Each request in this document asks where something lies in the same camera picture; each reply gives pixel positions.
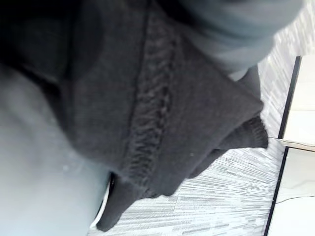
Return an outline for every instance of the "light gray shirt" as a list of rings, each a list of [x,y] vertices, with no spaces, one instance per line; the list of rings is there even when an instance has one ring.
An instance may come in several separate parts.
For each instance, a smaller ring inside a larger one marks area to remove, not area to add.
[[[302,0],[179,0],[193,16],[186,37],[233,80],[266,57]]]

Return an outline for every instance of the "dark knit fabric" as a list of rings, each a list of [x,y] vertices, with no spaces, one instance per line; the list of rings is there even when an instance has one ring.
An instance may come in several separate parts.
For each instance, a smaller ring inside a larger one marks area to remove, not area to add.
[[[43,92],[72,145],[115,176],[99,229],[138,199],[170,196],[228,149],[267,147],[256,67],[231,81],[153,0],[70,6],[1,22],[17,57],[0,59],[58,88]]]

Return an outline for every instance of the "textured carpet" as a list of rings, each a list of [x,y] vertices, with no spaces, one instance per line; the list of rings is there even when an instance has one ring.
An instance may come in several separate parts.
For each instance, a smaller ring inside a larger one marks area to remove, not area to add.
[[[295,57],[315,54],[315,1],[281,31],[259,65],[262,118],[277,137]],[[170,198],[136,202],[107,233],[90,236],[261,236],[267,222],[284,148],[232,150]]]

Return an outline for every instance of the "black cable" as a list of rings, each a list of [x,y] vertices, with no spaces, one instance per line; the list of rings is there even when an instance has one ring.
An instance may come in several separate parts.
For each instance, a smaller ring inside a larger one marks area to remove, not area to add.
[[[315,195],[313,195],[313,196],[300,196],[300,197],[295,197],[295,198],[288,198],[288,199],[285,199],[285,200],[283,200],[283,201],[281,201],[281,202],[278,202],[278,203],[276,203],[276,204],[283,203],[283,202],[285,202],[285,201],[292,200],[292,199],[296,199],[296,198],[313,198],[313,197],[315,197]]]

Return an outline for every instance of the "black floor trim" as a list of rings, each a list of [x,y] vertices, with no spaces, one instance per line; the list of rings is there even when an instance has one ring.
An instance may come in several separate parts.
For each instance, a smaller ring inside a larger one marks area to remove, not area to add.
[[[287,123],[289,111],[290,111],[291,104],[292,104],[293,94],[294,94],[297,78],[298,78],[299,71],[300,71],[301,60],[302,60],[301,56],[298,56],[295,59],[294,69],[293,69],[292,78],[291,78],[291,84],[290,84],[288,96],[286,99],[286,104],[285,104],[285,108],[284,108],[284,112],[283,112],[283,116],[282,116],[282,122],[281,122],[280,130],[279,130],[279,134],[278,134],[278,139],[282,139],[284,137],[285,126]],[[278,196],[278,192],[279,192],[279,188],[280,188],[280,183],[281,183],[282,176],[284,173],[284,166],[285,166],[286,156],[287,156],[288,150],[289,150],[289,148],[285,147],[284,155],[283,155],[283,159],[282,159],[282,164],[281,164],[280,172],[279,172],[279,176],[278,176],[278,181],[277,181],[277,185],[276,185],[276,190],[275,190],[275,194],[273,197],[273,201],[271,203],[271,208],[270,208],[264,236],[268,235],[268,231],[270,228],[270,223],[272,220],[272,215],[273,215],[274,210],[275,210],[275,205],[276,205],[276,200],[277,200],[277,196]]]
[[[300,71],[301,60],[302,60],[302,57],[296,57],[295,59],[294,69],[293,69],[292,78],[291,78],[291,84],[290,84],[289,93],[286,99],[286,104],[285,104],[285,108],[284,108],[284,112],[282,116],[282,122],[281,122],[280,130],[279,130],[279,134],[278,134],[278,139],[282,139],[284,137],[285,126],[287,123],[287,118],[289,116],[289,111],[292,104],[297,77]]]

